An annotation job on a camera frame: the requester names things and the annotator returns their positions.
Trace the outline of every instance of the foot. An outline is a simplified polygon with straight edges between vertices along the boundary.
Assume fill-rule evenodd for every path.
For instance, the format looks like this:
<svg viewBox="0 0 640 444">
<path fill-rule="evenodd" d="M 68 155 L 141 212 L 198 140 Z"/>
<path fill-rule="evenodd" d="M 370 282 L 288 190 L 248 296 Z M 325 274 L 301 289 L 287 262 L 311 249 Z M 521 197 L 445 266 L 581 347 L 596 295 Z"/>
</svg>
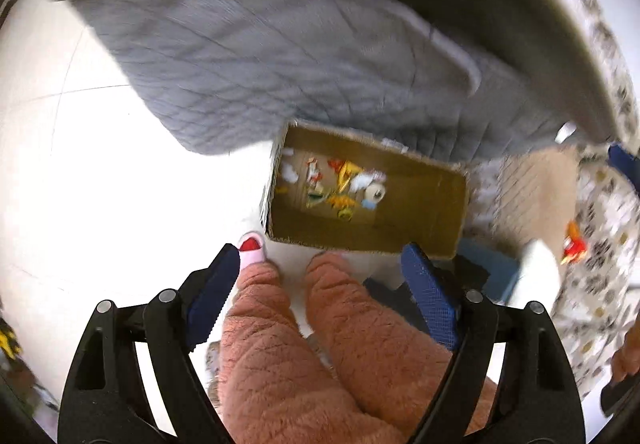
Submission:
<svg viewBox="0 0 640 444">
<path fill-rule="evenodd" d="M 240 270 L 251 264 L 261 264 L 267 259 L 264 252 L 264 237 L 256 231 L 250 231 L 238 240 L 238 251 L 240 251 Z"/>
</svg>

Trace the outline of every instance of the white tile floor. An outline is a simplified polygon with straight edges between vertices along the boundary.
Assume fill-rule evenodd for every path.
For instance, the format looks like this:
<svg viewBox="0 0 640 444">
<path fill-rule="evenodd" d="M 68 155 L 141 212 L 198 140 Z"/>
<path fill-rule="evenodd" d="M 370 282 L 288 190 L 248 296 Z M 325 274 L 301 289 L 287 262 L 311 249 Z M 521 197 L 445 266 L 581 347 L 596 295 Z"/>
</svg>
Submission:
<svg viewBox="0 0 640 444">
<path fill-rule="evenodd" d="M 222 156 L 185 150 L 65 2 L 15 5 L 0 29 L 0 81 L 0 296 L 25 360 L 60 398 L 100 300 L 145 303 L 259 226 L 271 143 Z M 298 284 L 315 250 L 269 253 L 301 315 Z M 395 258 L 354 260 L 400 283 Z M 211 339 L 219 334 L 220 324 Z M 203 379 L 205 347 L 192 354 Z M 138 348 L 159 427 L 172 431 Z"/>
</svg>

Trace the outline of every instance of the gray quilted blanket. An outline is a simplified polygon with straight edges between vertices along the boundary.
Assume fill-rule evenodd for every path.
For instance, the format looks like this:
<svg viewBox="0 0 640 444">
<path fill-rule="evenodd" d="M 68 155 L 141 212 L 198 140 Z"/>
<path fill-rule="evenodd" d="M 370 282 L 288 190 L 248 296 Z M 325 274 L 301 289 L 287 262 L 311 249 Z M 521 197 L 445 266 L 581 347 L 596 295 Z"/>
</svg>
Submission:
<svg viewBox="0 0 640 444">
<path fill-rule="evenodd" d="M 443 161 L 553 143 L 567 117 L 481 48 L 393 0 L 76 0 L 188 150 L 273 138 L 287 119 L 363 130 Z"/>
</svg>

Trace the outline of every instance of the red sock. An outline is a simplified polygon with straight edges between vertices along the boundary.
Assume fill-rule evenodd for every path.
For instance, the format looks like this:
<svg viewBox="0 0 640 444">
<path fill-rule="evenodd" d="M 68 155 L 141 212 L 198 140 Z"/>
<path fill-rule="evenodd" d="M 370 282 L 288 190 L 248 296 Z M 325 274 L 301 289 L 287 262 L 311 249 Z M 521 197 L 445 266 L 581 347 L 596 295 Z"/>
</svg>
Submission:
<svg viewBox="0 0 640 444">
<path fill-rule="evenodd" d="M 258 243 L 258 240 L 256 240 L 255 238 L 248 238 L 242 243 L 242 245 L 240 246 L 240 249 L 238 250 L 241 252 L 244 252 L 246 250 L 255 250 L 255 249 L 260 249 L 260 243 Z"/>
</svg>

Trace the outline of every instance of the person's leg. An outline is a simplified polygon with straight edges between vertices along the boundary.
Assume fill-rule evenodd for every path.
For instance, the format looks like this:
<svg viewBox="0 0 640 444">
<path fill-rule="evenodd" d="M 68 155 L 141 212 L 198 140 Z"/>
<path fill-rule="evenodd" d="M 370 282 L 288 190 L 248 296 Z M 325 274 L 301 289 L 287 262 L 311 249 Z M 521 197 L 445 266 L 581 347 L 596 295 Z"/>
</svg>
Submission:
<svg viewBox="0 0 640 444">
<path fill-rule="evenodd" d="M 450 352 L 373 300 L 336 254 L 307 268 L 306 316 L 340 382 L 367 413 L 409 437 L 433 398 Z M 485 383 L 468 432 L 484 427 L 495 385 Z"/>
<path fill-rule="evenodd" d="M 238 289 L 223 325 L 218 385 L 238 444 L 404 442 L 362 413 L 306 344 L 272 264 L 248 265 Z"/>
</svg>

